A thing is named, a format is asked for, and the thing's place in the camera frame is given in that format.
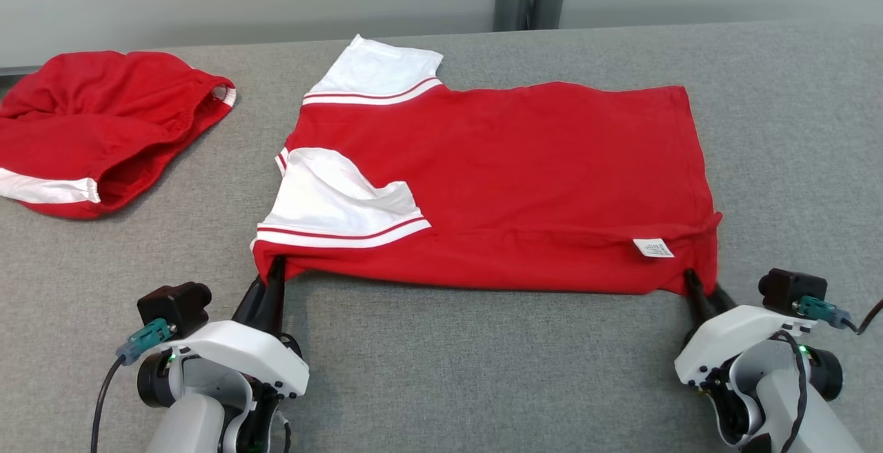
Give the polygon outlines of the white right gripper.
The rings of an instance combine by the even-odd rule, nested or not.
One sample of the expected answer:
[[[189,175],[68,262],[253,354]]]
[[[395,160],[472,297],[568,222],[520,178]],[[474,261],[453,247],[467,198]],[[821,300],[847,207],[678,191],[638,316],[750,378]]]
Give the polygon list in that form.
[[[816,321],[779,314],[766,308],[737,305],[715,284],[709,299],[694,270],[684,271],[686,298],[693,318],[693,337],[674,361],[679,381],[685,385],[703,383],[713,368],[785,330],[799,337],[816,326]]]

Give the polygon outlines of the red t-shirt with white sleeves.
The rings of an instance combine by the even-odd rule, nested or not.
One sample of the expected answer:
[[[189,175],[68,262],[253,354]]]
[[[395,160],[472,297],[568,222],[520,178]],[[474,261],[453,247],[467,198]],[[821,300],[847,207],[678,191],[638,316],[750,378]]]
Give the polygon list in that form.
[[[490,290],[715,290],[715,209],[687,89],[454,90],[444,57],[355,37],[305,94],[252,253]]]

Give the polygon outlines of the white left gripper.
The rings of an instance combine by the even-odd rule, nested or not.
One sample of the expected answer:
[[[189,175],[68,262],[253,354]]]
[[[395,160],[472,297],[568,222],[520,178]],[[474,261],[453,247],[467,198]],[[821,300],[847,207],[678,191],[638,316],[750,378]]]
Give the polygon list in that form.
[[[286,396],[303,396],[310,378],[309,366],[293,349],[272,336],[282,331],[285,265],[284,256],[275,256],[266,282],[259,275],[255,277],[231,316],[232,321],[208,322],[186,338],[163,342],[161,349],[188,348],[203,359],[262,383],[280,383],[279,392]]]

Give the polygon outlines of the red shorts with white stripe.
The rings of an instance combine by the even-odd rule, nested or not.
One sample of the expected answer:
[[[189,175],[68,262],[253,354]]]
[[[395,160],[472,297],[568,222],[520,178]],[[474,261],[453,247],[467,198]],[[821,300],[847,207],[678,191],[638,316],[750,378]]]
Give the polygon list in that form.
[[[173,54],[57,55],[0,101],[0,197],[66,219],[116,213],[236,100],[230,79]]]

